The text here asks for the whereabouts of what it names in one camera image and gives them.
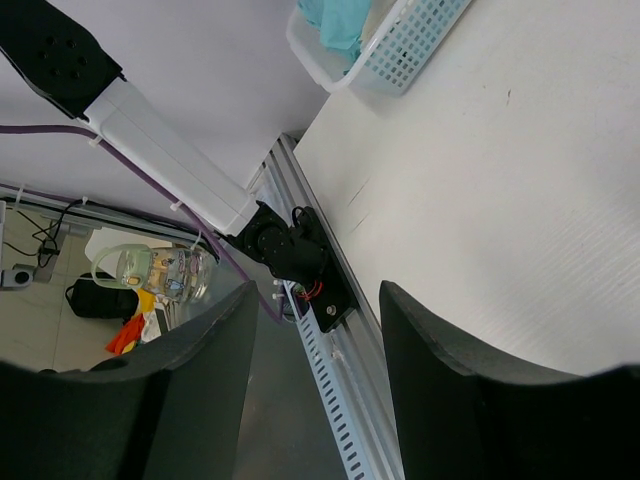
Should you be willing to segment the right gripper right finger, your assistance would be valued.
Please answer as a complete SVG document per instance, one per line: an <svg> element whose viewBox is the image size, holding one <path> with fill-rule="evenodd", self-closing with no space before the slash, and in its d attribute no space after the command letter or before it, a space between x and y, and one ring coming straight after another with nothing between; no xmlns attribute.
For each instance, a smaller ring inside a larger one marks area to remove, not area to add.
<svg viewBox="0 0 640 480"><path fill-rule="evenodd" d="M502 351L385 281L379 303L409 479L635 479L639 369L589 376Z"/></svg>

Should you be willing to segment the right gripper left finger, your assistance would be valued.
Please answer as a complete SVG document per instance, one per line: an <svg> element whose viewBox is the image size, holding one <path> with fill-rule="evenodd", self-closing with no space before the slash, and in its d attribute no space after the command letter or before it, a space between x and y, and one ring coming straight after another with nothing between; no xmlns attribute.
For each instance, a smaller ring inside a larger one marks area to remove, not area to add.
<svg viewBox="0 0 640 480"><path fill-rule="evenodd" d="M248 282L90 370L1 366L5 479L229 479L255 344Z"/></svg>

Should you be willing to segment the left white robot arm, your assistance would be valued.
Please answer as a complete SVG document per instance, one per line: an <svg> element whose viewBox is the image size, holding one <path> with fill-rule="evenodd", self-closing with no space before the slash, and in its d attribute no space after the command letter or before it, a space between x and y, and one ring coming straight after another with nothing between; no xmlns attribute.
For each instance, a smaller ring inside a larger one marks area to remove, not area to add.
<svg viewBox="0 0 640 480"><path fill-rule="evenodd" d="M74 132L122 157L137 175L232 247L282 280L314 287L329 252L312 223L288 225L183 140L96 38L47 1L1 4L1 52Z"/></svg>

